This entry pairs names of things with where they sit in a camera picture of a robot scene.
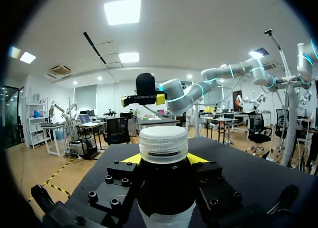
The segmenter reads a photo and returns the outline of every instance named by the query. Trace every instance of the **office chair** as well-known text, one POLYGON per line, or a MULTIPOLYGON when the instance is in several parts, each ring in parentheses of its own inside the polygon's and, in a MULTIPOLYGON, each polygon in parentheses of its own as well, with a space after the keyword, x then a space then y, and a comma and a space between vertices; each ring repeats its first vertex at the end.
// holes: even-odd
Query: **office chair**
POLYGON ((184 124, 187 122, 187 112, 184 112, 182 117, 177 117, 176 119, 180 121, 180 123, 177 124, 177 126, 185 127, 184 124))
MULTIPOLYGON (((286 113, 287 113, 286 114, 287 120, 289 120, 289 111, 286 110, 286 113)), ((276 110, 276 115, 277 115, 277 122, 275 125, 275 135, 284 139, 286 138, 286 135, 287 135, 287 122, 285 122, 284 110, 282 109, 276 110)))
MULTIPOLYGON (((223 117, 224 117, 224 118, 234 119, 234 114, 223 114, 223 117)), ((231 145, 234 144, 233 141, 230 141, 230 126, 233 126, 233 125, 235 125, 235 122, 234 122, 234 121, 230 121, 230 122, 225 122, 225 123, 224 123, 224 126, 227 126, 227 127, 228 127, 228 140, 226 141, 226 143, 227 143, 227 144, 231 144, 231 145)))
POLYGON ((104 140, 108 145, 129 143, 128 119, 114 118, 107 120, 107 133, 103 133, 104 140))
POLYGON ((249 114, 249 135, 248 139, 255 142, 257 146, 249 147, 248 150, 254 150, 253 155, 256 151, 262 151, 264 153, 264 147, 259 147, 259 144, 271 141, 270 135, 272 134, 272 129, 264 127, 264 119, 262 114, 249 114))

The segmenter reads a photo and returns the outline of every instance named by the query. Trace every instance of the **air conditioner vent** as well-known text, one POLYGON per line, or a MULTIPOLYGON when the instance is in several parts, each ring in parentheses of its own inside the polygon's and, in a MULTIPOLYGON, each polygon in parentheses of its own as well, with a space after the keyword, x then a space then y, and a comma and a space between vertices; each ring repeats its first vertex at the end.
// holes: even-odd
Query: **air conditioner vent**
POLYGON ((280 68, 276 61, 269 61, 263 63, 263 67, 265 70, 278 69, 280 68))
POLYGON ((71 73, 72 71, 73 71, 72 69, 70 69, 68 66, 66 66, 63 63, 60 63, 50 69, 50 72, 55 73, 57 75, 61 75, 61 76, 67 75, 71 73))

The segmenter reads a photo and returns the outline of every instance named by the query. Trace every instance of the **white pole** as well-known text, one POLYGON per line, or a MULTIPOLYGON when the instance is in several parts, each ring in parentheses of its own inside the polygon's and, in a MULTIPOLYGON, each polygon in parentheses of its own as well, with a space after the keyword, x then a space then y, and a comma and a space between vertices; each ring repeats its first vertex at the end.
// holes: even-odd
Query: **white pole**
POLYGON ((291 158, 295 137, 296 137, 296 125, 297 125, 297 95, 295 89, 291 85, 287 85, 287 95, 289 100, 289 121, 288 131, 286 136, 286 146, 283 153, 281 165, 287 166, 291 158))

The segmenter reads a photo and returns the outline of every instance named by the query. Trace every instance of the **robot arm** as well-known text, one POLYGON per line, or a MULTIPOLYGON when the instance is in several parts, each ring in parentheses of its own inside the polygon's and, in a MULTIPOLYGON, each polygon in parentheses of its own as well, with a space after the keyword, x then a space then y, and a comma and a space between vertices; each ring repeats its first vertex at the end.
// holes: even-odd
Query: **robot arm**
POLYGON ((311 40, 310 43, 299 43, 297 45, 297 70, 304 84, 312 80, 313 62, 318 63, 318 48, 311 40))
POLYGON ((263 85, 269 90, 276 91, 274 87, 276 78, 267 73, 259 59, 249 59, 237 64, 227 65, 220 68, 206 69, 201 72, 203 82, 194 83, 182 89, 181 82, 177 79, 166 81, 160 85, 167 93, 167 103, 173 113, 186 111, 197 99, 217 87, 217 78, 234 78, 246 73, 252 75, 253 83, 263 85))
POLYGON ((51 117, 54 116, 54 107, 56 107, 58 110, 60 110, 62 112, 62 117, 66 117, 66 110, 61 105, 59 105, 59 103, 57 103, 54 100, 52 101, 52 104, 51 104, 51 107, 49 110, 49 115, 51 117))

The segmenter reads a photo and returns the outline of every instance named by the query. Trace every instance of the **black table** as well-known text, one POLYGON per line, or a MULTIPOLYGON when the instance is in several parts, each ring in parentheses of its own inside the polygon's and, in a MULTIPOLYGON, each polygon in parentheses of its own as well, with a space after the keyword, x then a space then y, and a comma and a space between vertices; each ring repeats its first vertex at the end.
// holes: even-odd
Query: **black table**
MULTIPOLYGON (((138 152, 138 144, 111 145, 76 187, 72 197, 88 204, 87 194, 96 190, 104 181, 108 164, 113 163, 114 160, 124 160, 138 152)), ((303 226, 300 227, 305 227, 310 215, 318 212, 318 177, 316 176, 283 167, 203 137, 189 139, 189 152, 206 160, 215 160, 222 166, 225 179, 235 190, 242 192, 244 206, 258 203, 268 211, 283 189, 294 184, 299 187, 300 192, 291 210, 293 213, 301 212, 299 217, 303 219, 300 222, 303 226)), ((146 227, 136 201, 128 223, 124 227, 146 227)), ((197 207, 193 211, 189 227, 206 227, 197 207)))

